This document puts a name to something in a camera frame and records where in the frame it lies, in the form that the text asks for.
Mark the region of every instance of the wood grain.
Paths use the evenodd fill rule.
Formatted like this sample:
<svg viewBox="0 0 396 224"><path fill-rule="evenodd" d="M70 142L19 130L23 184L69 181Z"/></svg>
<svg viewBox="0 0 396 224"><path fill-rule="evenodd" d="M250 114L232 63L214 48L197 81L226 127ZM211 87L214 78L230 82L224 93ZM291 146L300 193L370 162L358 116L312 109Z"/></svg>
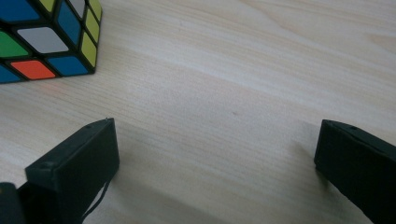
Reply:
<svg viewBox="0 0 396 224"><path fill-rule="evenodd" d="M396 2L102 0L97 72L0 86L1 181L116 120L85 223L371 223L316 173L322 119L396 145Z"/></svg>

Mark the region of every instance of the light wood surface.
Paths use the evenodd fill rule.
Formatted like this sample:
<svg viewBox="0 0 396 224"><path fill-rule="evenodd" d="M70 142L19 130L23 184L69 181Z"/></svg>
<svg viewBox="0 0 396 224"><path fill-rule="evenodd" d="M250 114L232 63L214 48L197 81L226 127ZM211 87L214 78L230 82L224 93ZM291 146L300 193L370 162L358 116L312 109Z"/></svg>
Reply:
<svg viewBox="0 0 396 224"><path fill-rule="evenodd" d="M396 145L393 0L102 0L97 72L0 86L1 181L115 118L86 224L371 221L315 171L322 119Z"/></svg>

